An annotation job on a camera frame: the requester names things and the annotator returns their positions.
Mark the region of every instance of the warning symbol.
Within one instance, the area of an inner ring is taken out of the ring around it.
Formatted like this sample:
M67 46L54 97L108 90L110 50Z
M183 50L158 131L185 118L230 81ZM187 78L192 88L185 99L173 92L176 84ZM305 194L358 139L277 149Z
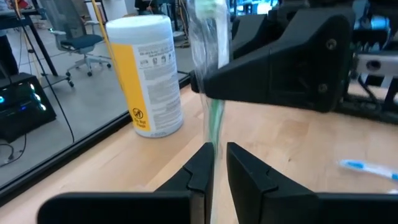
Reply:
M136 118L138 118L138 119L141 119L141 118L144 117L144 114L143 114L142 111L141 111L140 109L138 109L138 108L132 109L132 113L133 113L133 115L134 115Z

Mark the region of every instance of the white canister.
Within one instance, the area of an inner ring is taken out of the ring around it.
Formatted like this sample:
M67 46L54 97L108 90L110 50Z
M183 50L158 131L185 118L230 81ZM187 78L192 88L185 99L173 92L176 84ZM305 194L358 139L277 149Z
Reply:
M132 16L106 24L134 129L167 136L183 123L170 18Z

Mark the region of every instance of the floor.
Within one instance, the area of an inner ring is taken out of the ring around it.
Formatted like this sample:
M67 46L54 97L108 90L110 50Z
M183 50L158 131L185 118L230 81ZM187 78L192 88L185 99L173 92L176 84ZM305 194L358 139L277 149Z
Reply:
M59 75L64 75L66 69L73 65L74 61L81 59L80 55L69 55L66 52L59 51L55 47L54 37L46 29L38 30L38 32ZM32 57L30 60L28 59L26 44L23 39L20 41L20 34L20 32L14 30L9 30L7 34L14 50L14 56L20 64L20 71L37 74ZM50 69L35 42L34 47L39 52L39 58L46 73L50 73ZM189 72L193 68L190 49L176 49L175 53L178 70ZM105 43L98 44L92 54L109 57ZM88 77L86 73L86 67L71 71L72 80L75 84L74 88L71 88L67 82L60 82L53 86L70 122L75 140L86 136L127 110L124 95L112 68L96 65L93 67L92 77ZM57 119L27 135L27 145L23 156L17 161L0 168L0 187L72 143L70 131L54 94L49 88L46 88L45 92L54 107ZM19 138L12 145L16 150L16 156L18 156L19 151L23 148L24 138ZM5 161L9 154L8 148L0 147L0 161Z

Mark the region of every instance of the gray office chair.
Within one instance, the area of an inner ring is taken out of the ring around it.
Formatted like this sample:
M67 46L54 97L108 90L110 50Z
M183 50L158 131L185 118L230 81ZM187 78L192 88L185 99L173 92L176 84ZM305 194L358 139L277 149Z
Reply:
M49 29L54 34L57 48L62 51L77 53L84 55L84 58L75 62L73 66L68 68L66 75L70 76L70 70L79 68L79 66L87 65L87 75L92 76L91 63L107 63L108 68L111 67L109 60L100 56L88 55L94 50L95 44L101 42L103 38L96 35L94 26L99 22L88 21L83 23L78 14L75 5L71 0L41 0L45 8L46 15L53 26ZM85 25L89 24L93 28L93 34L87 34Z

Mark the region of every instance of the wooden table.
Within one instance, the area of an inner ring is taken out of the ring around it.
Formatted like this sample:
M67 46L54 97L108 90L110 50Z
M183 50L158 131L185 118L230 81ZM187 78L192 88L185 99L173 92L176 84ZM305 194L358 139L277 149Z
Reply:
M182 90L185 122L161 139L131 125L105 139L2 208L0 223L31 224L40 205L63 192L152 191L203 144L200 96ZM396 166L398 127L341 114L228 102L222 143L235 141L287 177L323 192L388 192L387 179L339 168L340 159ZM218 223L237 223L226 174L220 180Z

